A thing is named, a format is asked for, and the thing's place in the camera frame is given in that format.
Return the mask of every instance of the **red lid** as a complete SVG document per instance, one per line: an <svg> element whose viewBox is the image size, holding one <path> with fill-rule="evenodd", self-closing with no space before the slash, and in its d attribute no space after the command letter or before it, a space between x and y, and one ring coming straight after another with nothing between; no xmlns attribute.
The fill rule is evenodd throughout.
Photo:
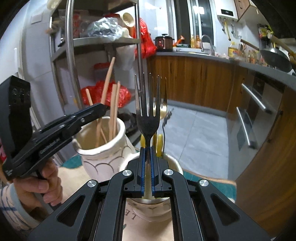
<svg viewBox="0 0 296 241"><path fill-rule="evenodd" d="M94 70L96 69L106 69L109 68L110 63L106 62L106 63L97 63L94 65Z"/></svg>
<svg viewBox="0 0 296 241"><path fill-rule="evenodd" d="M106 18L120 18L120 14L118 14L118 13L109 13L109 14L106 14L103 16Z"/></svg>

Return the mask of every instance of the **wooden chopstick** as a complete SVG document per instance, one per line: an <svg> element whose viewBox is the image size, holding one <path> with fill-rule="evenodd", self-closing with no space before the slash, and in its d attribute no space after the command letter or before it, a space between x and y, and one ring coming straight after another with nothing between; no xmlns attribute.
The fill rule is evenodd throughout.
<svg viewBox="0 0 296 241"><path fill-rule="evenodd" d="M111 102L110 102L109 141L113 139L116 93L117 93L117 85L113 84L112 93L111 93Z"/></svg>
<svg viewBox="0 0 296 241"><path fill-rule="evenodd" d="M89 101L89 105L93 105L93 102L92 102L92 99L91 99L91 94L90 94L90 92L89 92L89 89L85 89L85 92L86 92L86 96L87 96L88 101ZM101 127L101 130L100 130L100 133L101 133L101 135L102 135L102 137L103 137L103 139L104 139L104 142L105 142L105 144L106 144L106 143L107 143L107 140L106 140L106 137L105 137L105 134L104 134L104 132L103 132L102 127Z"/></svg>
<svg viewBox="0 0 296 241"><path fill-rule="evenodd" d="M115 62L115 57L112 58L109 69L108 69L108 72L107 72L107 75L106 75L105 84L104 84L103 93L102 93L102 98L101 98L101 104L105 104L105 101L106 101L108 86L109 86L110 78L111 78L111 75L112 75L114 62ZM100 118L98 120L98 124L97 124L97 127L96 127L96 147L99 146L99 142L100 142L100 136L101 136L100 129L101 129L101 126L102 126L102 119Z"/></svg>
<svg viewBox="0 0 296 241"><path fill-rule="evenodd" d="M115 98L113 138L115 138L116 132L117 132L117 112L118 112L119 92L120 92L120 81L117 82L117 91L116 91L116 98Z"/></svg>

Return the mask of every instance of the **screw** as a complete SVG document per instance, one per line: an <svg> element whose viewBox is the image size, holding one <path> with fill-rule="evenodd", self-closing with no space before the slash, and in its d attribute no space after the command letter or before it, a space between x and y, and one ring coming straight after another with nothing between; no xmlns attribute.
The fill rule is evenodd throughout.
<svg viewBox="0 0 296 241"><path fill-rule="evenodd" d="M201 179L200 180L200 185L203 186L203 187L206 187L207 185L209 185L209 182L205 179Z"/></svg>
<svg viewBox="0 0 296 241"><path fill-rule="evenodd" d="M171 170L171 169L166 169L166 170L164 171L164 173L165 173L167 176L170 176L170 175L172 175L174 172L173 172L173 170Z"/></svg>
<svg viewBox="0 0 296 241"><path fill-rule="evenodd" d="M124 176L130 176L130 175L131 175L131 170L124 170L124 171L122 172L122 174L123 174Z"/></svg>
<svg viewBox="0 0 296 241"><path fill-rule="evenodd" d="M95 180L90 180L90 181L88 181L87 185L88 185L90 188L92 188L92 187L94 187L94 186L96 185L96 181L95 181Z"/></svg>

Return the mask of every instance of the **hand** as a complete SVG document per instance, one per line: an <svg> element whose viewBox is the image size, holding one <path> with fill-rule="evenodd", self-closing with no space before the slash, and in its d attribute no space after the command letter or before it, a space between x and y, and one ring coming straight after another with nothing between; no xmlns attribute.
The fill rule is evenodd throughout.
<svg viewBox="0 0 296 241"><path fill-rule="evenodd" d="M51 206L56 206L62 201L63 188L57 173L57 166L49 160L41 172L47 180L40 180L37 177L13 180L18 198L26 212L30 213L33 209L42 207L34 193L44 193L43 201L50 203Z"/></svg>

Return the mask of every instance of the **striped sleeve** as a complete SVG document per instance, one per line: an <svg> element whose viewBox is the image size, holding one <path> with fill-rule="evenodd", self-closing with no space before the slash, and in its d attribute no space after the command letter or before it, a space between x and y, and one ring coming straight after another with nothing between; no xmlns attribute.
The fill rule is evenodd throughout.
<svg viewBox="0 0 296 241"><path fill-rule="evenodd" d="M27 236L32 229L37 227L39 222L24 210L13 183L1 189L0 198L0 209L15 230Z"/></svg>

